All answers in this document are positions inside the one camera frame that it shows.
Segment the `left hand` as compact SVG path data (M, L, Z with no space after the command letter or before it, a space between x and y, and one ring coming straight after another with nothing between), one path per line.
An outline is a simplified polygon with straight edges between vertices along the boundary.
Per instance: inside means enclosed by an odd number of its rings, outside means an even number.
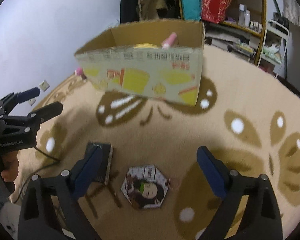
M19 173L18 153L19 151L12 151L0 155L4 163L4 166L6 168L1 172L1 177L6 183L14 182L18 176Z

